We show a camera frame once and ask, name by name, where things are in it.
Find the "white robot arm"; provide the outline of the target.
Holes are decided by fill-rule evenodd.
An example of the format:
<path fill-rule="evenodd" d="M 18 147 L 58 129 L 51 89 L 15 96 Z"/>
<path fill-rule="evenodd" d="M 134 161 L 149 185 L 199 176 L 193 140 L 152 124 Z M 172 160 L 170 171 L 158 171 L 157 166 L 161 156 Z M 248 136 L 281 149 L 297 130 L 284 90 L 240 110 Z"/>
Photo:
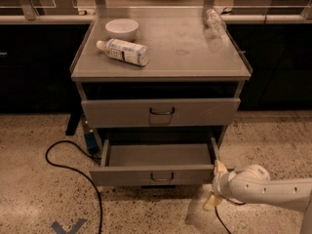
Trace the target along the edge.
<path fill-rule="evenodd" d="M 248 204 L 266 204 L 303 212 L 300 234 L 312 234 L 312 178 L 272 180 L 260 165 L 249 165 L 229 172 L 214 162 L 213 191 L 204 204 L 211 211 L 222 200 L 235 199 Z"/>

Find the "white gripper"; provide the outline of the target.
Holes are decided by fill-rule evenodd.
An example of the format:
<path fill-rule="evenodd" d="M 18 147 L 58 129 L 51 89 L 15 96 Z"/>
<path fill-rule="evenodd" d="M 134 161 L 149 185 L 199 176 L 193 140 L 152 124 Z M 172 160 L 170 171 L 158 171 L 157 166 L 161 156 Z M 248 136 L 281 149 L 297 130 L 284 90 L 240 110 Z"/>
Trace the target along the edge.
<path fill-rule="evenodd" d="M 235 176 L 234 172 L 229 173 L 225 164 L 219 160 L 214 161 L 213 192 L 205 202 L 203 209 L 212 211 L 222 203 L 221 198 L 231 198 L 230 181 Z"/>

